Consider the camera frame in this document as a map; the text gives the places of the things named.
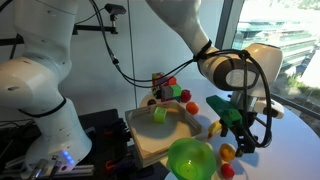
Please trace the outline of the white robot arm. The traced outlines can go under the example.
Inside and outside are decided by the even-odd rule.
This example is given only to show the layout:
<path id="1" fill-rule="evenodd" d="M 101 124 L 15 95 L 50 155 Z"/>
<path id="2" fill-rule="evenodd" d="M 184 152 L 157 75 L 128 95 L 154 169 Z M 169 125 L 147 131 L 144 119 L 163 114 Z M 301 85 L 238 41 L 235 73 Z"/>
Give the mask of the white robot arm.
<path id="1" fill-rule="evenodd" d="M 28 171 L 54 155 L 71 171 L 92 148 L 72 101 L 58 90 L 72 67 L 70 42 L 78 2 L 10 1 L 14 3 L 14 26 L 26 50 L 22 56 L 1 64 L 1 105 L 34 118 L 42 131 L 26 153 Z M 269 85 L 282 64 L 280 48 L 254 43 L 242 51 L 219 50 L 201 27 L 201 0 L 145 1 L 185 41 L 204 77 L 221 90 L 262 98 L 266 103 L 264 113 L 271 114 Z"/>

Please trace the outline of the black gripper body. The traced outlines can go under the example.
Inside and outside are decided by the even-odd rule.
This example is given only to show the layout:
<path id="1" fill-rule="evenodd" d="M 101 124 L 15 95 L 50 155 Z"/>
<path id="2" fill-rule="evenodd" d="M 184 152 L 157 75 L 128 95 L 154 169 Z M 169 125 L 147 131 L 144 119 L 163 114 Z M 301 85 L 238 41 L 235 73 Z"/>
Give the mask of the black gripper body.
<path id="1" fill-rule="evenodd" d="M 243 144 L 244 153 L 253 153 L 255 151 L 256 138 L 249 135 L 249 130 L 242 124 L 242 116 L 238 116 L 232 119 L 229 129 L 235 136 L 237 147 Z"/>

